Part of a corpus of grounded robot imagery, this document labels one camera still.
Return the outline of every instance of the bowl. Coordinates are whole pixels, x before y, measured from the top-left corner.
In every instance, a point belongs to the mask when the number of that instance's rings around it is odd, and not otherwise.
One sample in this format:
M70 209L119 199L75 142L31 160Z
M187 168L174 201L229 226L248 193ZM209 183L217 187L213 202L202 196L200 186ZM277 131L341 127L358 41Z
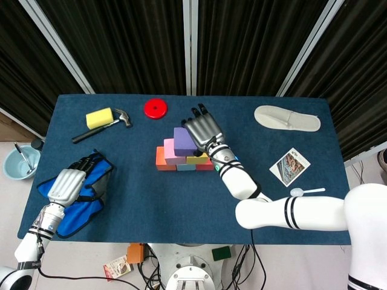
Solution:
M41 157L41 153L33 149L30 145L20 146L24 156L28 162L34 167L30 174L27 171L30 169L28 164L24 161L22 155L15 149L13 149L6 157L2 170L6 177L10 179L26 179L35 175L36 167Z

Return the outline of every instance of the table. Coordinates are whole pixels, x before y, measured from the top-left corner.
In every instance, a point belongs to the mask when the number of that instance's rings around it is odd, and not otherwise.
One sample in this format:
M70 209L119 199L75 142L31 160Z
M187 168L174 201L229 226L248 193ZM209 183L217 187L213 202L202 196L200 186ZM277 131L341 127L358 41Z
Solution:
M151 120L143 113L147 100L161 97L167 115ZM191 107L204 103L221 126L227 144L246 170L272 198L289 196L290 189L325 187L324 195L344 198L348 192L343 159L328 104L322 99L277 97L188 97L174 95L61 95L58 98L41 161L36 171L18 237L47 204L36 185L57 175L94 148L104 153L116 170L108 186L106 206L77 234L67 240L89 242L146 243L251 243L250 232L235 219L238 203L214 172L158 172L156 146L173 138L174 127L191 117ZM274 105L317 115L317 132L272 130L253 116L260 105ZM71 137L87 131L85 114L105 107L120 108L133 127L116 124L79 144ZM289 188L269 168L294 147L311 166ZM257 244L348 245L343 232L296 231L267 227L254 231Z

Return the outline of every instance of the black curtain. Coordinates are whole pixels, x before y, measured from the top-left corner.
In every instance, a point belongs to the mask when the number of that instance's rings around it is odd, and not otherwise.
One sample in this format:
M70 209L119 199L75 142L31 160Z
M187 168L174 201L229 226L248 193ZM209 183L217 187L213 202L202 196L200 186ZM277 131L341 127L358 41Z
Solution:
M18 1L0 1L0 107L45 135L57 96L82 92Z
M387 140L387 1L346 1L287 92L326 98L344 159Z
M38 0L98 93L185 94L181 0Z
M198 95L275 95L326 3L199 1Z

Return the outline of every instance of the spoon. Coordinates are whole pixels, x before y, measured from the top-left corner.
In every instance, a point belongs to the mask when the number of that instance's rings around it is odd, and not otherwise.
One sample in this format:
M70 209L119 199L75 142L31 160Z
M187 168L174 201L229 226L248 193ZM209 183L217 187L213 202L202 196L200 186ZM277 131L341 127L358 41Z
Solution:
M32 172L32 170L34 170L34 167L32 167L31 164L28 162L28 160L24 156L24 153L22 152L22 149L19 147L19 145L16 142L14 142L13 144L15 144L16 149L19 151L20 155L22 155L24 161L28 164L28 167L30 169L27 171L27 175L30 174Z
M303 196L304 193L311 193L311 192L324 192L325 188L316 188L316 189L310 189L310 190L302 190L299 187L293 188L290 190L290 195L291 196Z

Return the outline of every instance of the red disc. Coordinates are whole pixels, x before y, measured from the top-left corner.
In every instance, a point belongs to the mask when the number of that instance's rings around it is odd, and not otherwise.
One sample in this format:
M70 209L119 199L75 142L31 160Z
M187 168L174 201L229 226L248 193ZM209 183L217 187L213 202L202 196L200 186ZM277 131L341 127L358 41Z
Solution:
M167 111L167 103L160 98L152 98L144 105L144 113L151 119L161 119Z

